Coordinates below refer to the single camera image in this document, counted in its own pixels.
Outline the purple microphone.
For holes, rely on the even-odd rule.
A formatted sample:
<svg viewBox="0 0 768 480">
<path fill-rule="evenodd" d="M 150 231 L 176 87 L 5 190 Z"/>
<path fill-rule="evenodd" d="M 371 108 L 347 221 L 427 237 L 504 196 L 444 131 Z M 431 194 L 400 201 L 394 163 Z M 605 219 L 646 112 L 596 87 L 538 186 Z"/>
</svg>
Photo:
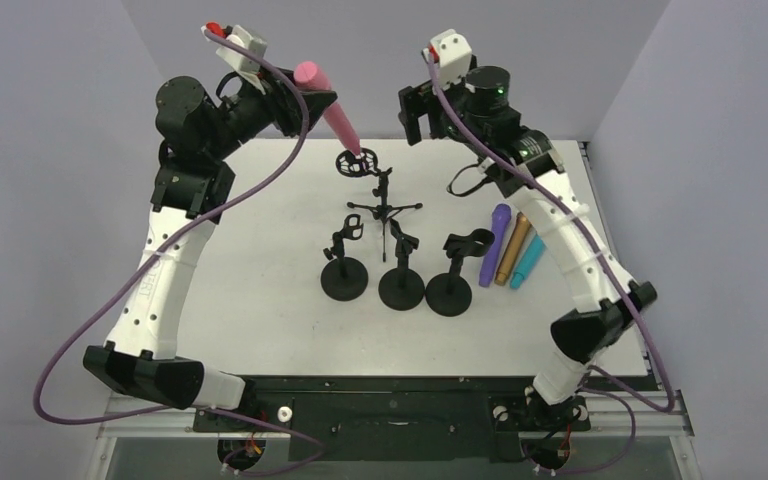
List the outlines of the purple microphone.
<svg viewBox="0 0 768 480">
<path fill-rule="evenodd" d="M 511 218 L 511 207 L 505 203 L 497 204 L 491 214 L 490 231 L 494 235 L 494 240 L 482 259 L 478 276 L 478 285 L 482 288 L 489 287 L 494 281 L 501 244 L 504 240 Z"/>
</svg>

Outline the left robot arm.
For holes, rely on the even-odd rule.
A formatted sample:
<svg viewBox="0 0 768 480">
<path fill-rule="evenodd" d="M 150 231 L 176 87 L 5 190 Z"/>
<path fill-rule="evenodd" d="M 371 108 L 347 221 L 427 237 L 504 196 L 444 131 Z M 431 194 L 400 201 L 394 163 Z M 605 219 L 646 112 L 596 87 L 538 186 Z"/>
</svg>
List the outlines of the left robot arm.
<svg viewBox="0 0 768 480">
<path fill-rule="evenodd" d="M 167 407 L 219 408 L 232 429 L 251 427 L 258 402 L 243 378 L 181 357 L 178 329 L 198 260 L 219 224 L 210 211 L 224 205 L 235 180 L 227 158 L 268 126 L 299 135 L 302 115 L 319 120 L 337 100 L 326 87 L 301 87 L 302 104 L 280 76 L 261 69 L 236 93 L 213 102 L 201 83 L 178 76 L 156 96 L 155 127 L 163 140 L 150 197 L 142 256 L 146 272 L 129 290 L 122 313 L 100 346 L 90 345 L 84 368 L 111 390 Z"/>
</svg>

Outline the purple mic black stand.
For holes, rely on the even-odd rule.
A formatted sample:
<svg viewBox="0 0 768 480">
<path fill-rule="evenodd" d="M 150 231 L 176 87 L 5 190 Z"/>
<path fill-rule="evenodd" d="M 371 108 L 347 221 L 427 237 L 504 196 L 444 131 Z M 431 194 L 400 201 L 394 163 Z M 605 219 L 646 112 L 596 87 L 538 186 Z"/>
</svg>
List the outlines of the purple mic black stand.
<svg viewBox="0 0 768 480">
<path fill-rule="evenodd" d="M 461 275 L 464 260 L 484 257 L 494 241 L 495 234 L 484 228 L 475 229 L 468 235 L 452 233 L 447 237 L 443 250 L 450 259 L 449 270 L 435 275 L 425 289 L 425 299 L 432 311 L 441 316 L 456 317 L 469 309 L 472 290 Z"/>
</svg>

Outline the cyan microphone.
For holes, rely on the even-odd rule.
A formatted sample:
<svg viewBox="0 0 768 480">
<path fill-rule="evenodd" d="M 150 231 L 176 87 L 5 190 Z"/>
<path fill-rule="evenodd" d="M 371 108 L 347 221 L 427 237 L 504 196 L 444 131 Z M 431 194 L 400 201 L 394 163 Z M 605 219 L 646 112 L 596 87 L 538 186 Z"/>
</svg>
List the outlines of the cyan microphone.
<svg viewBox="0 0 768 480">
<path fill-rule="evenodd" d="M 543 239 L 539 235 L 535 235 L 513 270 L 509 281 L 511 289 L 518 290 L 527 281 L 542 258 L 544 251 L 545 244 Z"/>
</svg>

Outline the gold microphone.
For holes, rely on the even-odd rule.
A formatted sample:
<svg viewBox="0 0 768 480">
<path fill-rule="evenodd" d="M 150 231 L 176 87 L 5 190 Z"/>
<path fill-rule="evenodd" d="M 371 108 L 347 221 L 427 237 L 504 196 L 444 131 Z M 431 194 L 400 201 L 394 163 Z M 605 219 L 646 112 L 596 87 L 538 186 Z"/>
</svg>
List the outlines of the gold microphone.
<svg viewBox="0 0 768 480">
<path fill-rule="evenodd" d="M 503 286 L 511 278 L 530 229 L 531 222 L 522 212 L 518 213 L 493 279 L 495 285 Z"/>
</svg>

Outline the cyan mic black stand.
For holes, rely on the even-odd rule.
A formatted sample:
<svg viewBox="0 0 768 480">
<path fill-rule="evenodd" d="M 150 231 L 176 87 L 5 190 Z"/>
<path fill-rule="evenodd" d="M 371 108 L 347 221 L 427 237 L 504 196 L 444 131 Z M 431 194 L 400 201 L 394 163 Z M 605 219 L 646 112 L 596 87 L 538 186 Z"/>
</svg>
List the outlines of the cyan mic black stand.
<svg viewBox="0 0 768 480">
<path fill-rule="evenodd" d="M 364 224 L 360 215 L 349 214 L 342 228 L 332 234 L 332 246 L 323 250 L 328 263 L 321 271 L 320 285 L 333 300 L 346 302 L 357 299 L 368 286 L 369 276 L 365 265 L 347 256 L 345 251 L 345 242 L 361 239 L 363 231 Z"/>
</svg>

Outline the gold mic black stand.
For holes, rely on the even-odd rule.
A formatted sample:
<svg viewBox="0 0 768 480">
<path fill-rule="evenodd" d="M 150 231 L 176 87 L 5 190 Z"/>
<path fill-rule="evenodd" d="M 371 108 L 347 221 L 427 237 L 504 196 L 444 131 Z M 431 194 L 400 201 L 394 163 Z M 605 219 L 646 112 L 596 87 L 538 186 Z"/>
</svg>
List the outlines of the gold mic black stand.
<svg viewBox="0 0 768 480">
<path fill-rule="evenodd" d="M 419 248 L 420 241 L 405 233 L 396 220 L 390 221 L 390 232 L 395 239 L 397 265 L 380 278 L 378 294 L 388 308 L 408 311 L 417 307 L 425 295 L 422 277 L 410 268 L 410 256 Z"/>
</svg>

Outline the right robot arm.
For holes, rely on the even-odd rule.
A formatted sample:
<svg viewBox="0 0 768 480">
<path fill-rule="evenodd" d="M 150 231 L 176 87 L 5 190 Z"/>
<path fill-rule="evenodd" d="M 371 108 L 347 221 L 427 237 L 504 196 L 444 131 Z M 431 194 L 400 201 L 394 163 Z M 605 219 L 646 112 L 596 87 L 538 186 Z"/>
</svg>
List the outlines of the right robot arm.
<svg viewBox="0 0 768 480">
<path fill-rule="evenodd" d="M 507 70 L 483 66 L 442 90 L 433 81 L 408 86 L 398 93 L 398 118 L 411 145 L 421 140 L 419 120 L 426 116 L 432 138 L 467 146 L 486 182 L 531 222 L 565 278 L 574 308 L 552 323 L 554 351 L 523 402 L 526 418 L 548 427 L 571 409 L 593 364 L 657 293 L 635 280 L 594 233 L 589 208 L 573 191 L 552 141 L 522 124 L 510 106 L 509 84 Z"/>
</svg>

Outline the pink microphone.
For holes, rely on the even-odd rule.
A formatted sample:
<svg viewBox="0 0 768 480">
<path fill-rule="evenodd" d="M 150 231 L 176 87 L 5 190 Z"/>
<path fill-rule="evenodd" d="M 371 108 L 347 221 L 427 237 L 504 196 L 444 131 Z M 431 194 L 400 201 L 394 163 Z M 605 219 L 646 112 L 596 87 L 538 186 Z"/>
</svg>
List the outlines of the pink microphone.
<svg viewBox="0 0 768 480">
<path fill-rule="evenodd" d="M 323 68 L 313 61 L 298 64 L 293 71 L 296 85 L 304 91 L 331 90 L 332 83 Z M 338 101 L 332 103 L 323 114 L 345 150 L 358 157 L 362 153 L 360 138 Z"/>
</svg>

